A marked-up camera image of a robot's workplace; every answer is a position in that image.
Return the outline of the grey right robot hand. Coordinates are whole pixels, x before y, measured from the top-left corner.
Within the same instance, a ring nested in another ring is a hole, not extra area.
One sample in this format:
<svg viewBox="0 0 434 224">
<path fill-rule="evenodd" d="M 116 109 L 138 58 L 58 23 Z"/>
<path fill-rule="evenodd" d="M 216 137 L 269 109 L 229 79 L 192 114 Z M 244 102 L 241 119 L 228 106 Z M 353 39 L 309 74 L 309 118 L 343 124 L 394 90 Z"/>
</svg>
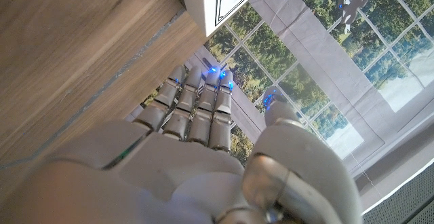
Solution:
<svg viewBox="0 0 434 224">
<path fill-rule="evenodd" d="M 355 181 L 277 88 L 245 164 L 230 154 L 233 75 L 176 67 L 129 121 L 44 156 L 1 205 L 2 223 L 361 223 Z"/>
</svg>

